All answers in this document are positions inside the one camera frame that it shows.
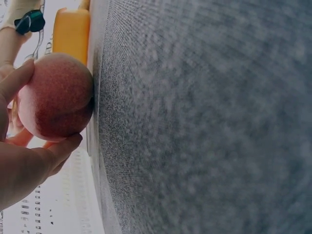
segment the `peach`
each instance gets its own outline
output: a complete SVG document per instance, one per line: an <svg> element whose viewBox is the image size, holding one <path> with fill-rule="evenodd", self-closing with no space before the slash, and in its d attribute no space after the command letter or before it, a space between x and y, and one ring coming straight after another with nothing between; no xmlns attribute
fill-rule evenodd
<svg viewBox="0 0 312 234"><path fill-rule="evenodd" d="M93 86L88 68L75 58L45 55L17 96L20 121L34 136L51 142L80 133L93 113Z"/></svg>

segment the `gray fabric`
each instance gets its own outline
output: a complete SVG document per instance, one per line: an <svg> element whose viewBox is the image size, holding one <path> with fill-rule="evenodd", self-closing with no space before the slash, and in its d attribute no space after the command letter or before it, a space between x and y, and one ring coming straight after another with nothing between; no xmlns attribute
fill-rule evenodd
<svg viewBox="0 0 312 234"><path fill-rule="evenodd" d="M94 0L106 234L312 233L311 4Z"/></svg>

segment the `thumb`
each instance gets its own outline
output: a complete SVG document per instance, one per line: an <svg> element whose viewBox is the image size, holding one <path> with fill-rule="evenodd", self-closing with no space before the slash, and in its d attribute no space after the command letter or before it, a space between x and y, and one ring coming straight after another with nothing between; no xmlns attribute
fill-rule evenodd
<svg viewBox="0 0 312 234"><path fill-rule="evenodd" d="M30 59L0 82L0 97L5 99L6 105L9 105L19 90L29 82L34 68L34 60Z"/></svg>

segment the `finger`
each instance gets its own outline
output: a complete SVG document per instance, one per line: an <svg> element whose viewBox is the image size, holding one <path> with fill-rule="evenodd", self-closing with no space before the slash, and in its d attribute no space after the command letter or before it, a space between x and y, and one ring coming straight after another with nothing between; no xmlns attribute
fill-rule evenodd
<svg viewBox="0 0 312 234"><path fill-rule="evenodd" d="M57 173L60 172L60 170L63 168L65 162L68 160L69 156L68 156L63 162L61 162L61 163L59 164L59 166L57 166L57 167L51 172L50 176L54 176L54 175L56 175Z"/></svg>
<svg viewBox="0 0 312 234"><path fill-rule="evenodd" d="M0 82L0 96L4 97L7 105L10 104L19 90L29 82L33 73L34 60L30 59Z"/></svg>
<svg viewBox="0 0 312 234"><path fill-rule="evenodd" d="M6 143L26 147L34 136L24 128L13 137L6 139Z"/></svg>
<svg viewBox="0 0 312 234"><path fill-rule="evenodd" d="M52 145L54 145L54 144L56 144L55 142L50 142L50 141L47 141L45 144L44 144L44 146L43 146L43 148L44 149L49 149Z"/></svg>
<svg viewBox="0 0 312 234"><path fill-rule="evenodd" d="M78 146L82 141L80 134L73 135L66 140L59 143L54 143L48 148L49 151L55 156L55 167L56 168L61 162L63 162Z"/></svg>

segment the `yellow object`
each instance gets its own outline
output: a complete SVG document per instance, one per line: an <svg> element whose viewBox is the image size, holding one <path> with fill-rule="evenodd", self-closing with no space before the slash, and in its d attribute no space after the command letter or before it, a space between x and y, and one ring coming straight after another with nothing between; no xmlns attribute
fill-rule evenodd
<svg viewBox="0 0 312 234"><path fill-rule="evenodd" d="M52 52L69 54L84 65L88 60L89 5L90 0L82 0L77 10L58 10L53 29Z"/></svg>

